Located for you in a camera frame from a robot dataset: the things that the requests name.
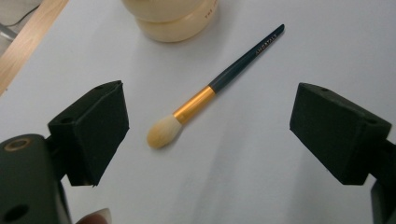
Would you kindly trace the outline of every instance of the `gold ferrule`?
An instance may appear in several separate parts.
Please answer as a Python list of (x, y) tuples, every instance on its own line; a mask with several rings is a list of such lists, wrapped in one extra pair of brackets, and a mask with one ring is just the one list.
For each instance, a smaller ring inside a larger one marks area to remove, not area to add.
[(215, 97), (215, 92), (209, 86), (206, 86), (201, 91), (190, 98), (186, 104), (177, 109), (173, 115), (181, 124), (187, 123), (196, 113), (210, 102)]

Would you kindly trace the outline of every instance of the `makeup brush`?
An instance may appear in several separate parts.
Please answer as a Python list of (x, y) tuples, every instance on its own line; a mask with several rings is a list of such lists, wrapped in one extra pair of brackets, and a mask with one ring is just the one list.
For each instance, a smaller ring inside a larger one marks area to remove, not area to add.
[(196, 93), (190, 100), (177, 109), (173, 114), (160, 119), (148, 131), (148, 145), (153, 148), (163, 147), (177, 136), (181, 127), (186, 124), (198, 111), (204, 108), (215, 95), (228, 83), (237, 77), (248, 64), (268, 48), (284, 31), (285, 25), (280, 25), (260, 43), (245, 53), (236, 62), (225, 69), (213, 81)]

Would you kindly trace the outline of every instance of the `black mount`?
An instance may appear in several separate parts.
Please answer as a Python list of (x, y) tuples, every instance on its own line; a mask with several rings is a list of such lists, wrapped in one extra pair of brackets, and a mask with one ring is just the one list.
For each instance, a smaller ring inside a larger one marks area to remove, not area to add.
[(70, 224), (61, 179), (98, 185), (129, 130), (120, 81), (98, 86), (49, 123), (51, 136), (0, 144), (0, 223)]
[(344, 185), (372, 188), (374, 224), (396, 223), (396, 146), (391, 124), (333, 91), (300, 83), (290, 129)]

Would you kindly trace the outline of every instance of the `brush handle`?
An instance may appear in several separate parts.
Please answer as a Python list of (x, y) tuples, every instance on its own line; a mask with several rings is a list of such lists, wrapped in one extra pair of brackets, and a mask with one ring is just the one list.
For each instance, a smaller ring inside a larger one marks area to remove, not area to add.
[(265, 37), (260, 43), (254, 46), (251, 50), (240, 57), (236, 62), (231, 64), (221, 74), (219, 74), (213, 81), (209, 83), (209, 87), (215, 93), (221, 91), (225, 86), (228, 85), (235, 77), (237, 77), (242, 70), (244, 70), (254, 59), (257, 58), (268, 46), (273, 43), (285, 29), (285, 25), (280, 25), (270, 35)]

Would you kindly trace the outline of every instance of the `screw hole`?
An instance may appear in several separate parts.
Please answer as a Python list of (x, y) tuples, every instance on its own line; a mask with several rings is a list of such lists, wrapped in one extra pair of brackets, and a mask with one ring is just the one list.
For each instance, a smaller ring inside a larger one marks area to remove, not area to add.
[(20, 138), (8, 143), (4, 149), (9, 152), (17, 151), (29, 146), (30, 142), (30, 138)]
[(13, 222), (20, 218), (22, 218), (26, 213), (29, 211), (29, 206), (26, 204), (20, 204), (13, 208), (11, 208), (6, 215), (4, 216), (3, 220), (5, 222)]
[(63, 124), (71, 123), (71, 122), (73, 122), (73, 119), (72, 119), (72, 118), (65, 118), (65, 119), (62, 119), (62, 120), (61, 120), (61, 123), (63, 123)]

